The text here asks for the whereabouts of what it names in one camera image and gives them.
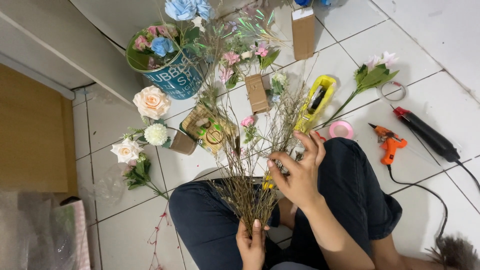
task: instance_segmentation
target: hand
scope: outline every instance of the hand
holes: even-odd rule
[[[243,219],[240,220],[237,246],[243,261],[243,270],[262,270],[265,262],[265,231],[261,228],[260,220],[253,223],[251,239]]]
[[[303,159],[295,162],[285,152],[274,152],[268,156],[272,160],[267,161],[267,164],[278,189],[291,202],[305,210],[315,203],[316,199],[322,198],[318,193],[317,177],[318,166],[325,156],[325,148],[320,137],[313,130],[310,131],[310,137],[300,131],[294,131],[293,135],[305,147]],[[273,160],[280,161],[290,175],[285,177]]]

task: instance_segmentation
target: orange glue gun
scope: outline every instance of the orange glue gun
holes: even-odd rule
[[[370,123],[368,124],[374,129],[375,133],[377,133],[378,142],[383,142],[380,147],[386,150],[385,156],[380,160],[380,162],[384,165],[392,164],[396,149],[407,146],[407,141],[405,139],[399,139],[397,134],[382,126],[373,125]]]

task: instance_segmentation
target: person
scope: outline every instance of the person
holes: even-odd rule
[[[432,262],[403,257],[392,231],[402,208],[380,189],[360,146],[333,138],[322,143],[294,132],[305,147],[301,161],[275,152],[268,168],[285,198],[278,200],[268,225],[293,233],[282,250],[256,220],[252,237],[207,181],[189,182],[170,198],[170,215],[200,270],[442,270]],[[272,160],[289,172],[284,176]]]

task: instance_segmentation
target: dark jeans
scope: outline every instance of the dark jeans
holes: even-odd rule
[[[402,208],[382,192],[357,143],[334,138],[324,146],[326,156],[319,167],[318,191],[338,222],[371,255],[370,240],[387,237],[398,223]],[[242,260],[235,240],[239,220],[208,182],[190,182],[176,188],[169,209],[180,237],[200,270],[241,270]],[[279,219],[276,206],[271,226],[278,226]],[[301,209],[295,215],[290,247],[281,250],[267,239],[265,248],[264,269],[282,261],[328,269]]]

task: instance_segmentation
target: tape roll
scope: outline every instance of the tape roll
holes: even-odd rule
[[[402,96],[398,99],[387,98],[387,95],[384,95],[384,93],[383,93],[383,89],[384,89],[385,85],[395,85],[395,86],[399,87],[400,91],[402,91]],[[381,101],[384,101],[388,104],[392,104],[393,101],[400,101],[400,100],[404,99],[407,96],[407,89],[398,82],[387,82],[387,83],[384,83],[381,87],[377,88],[377,96]]]
[[[342,137],[345,139],[352,139],[354,135],[352,126],[343,120],[333,122],[328,129],[328,134],[331,138]]]

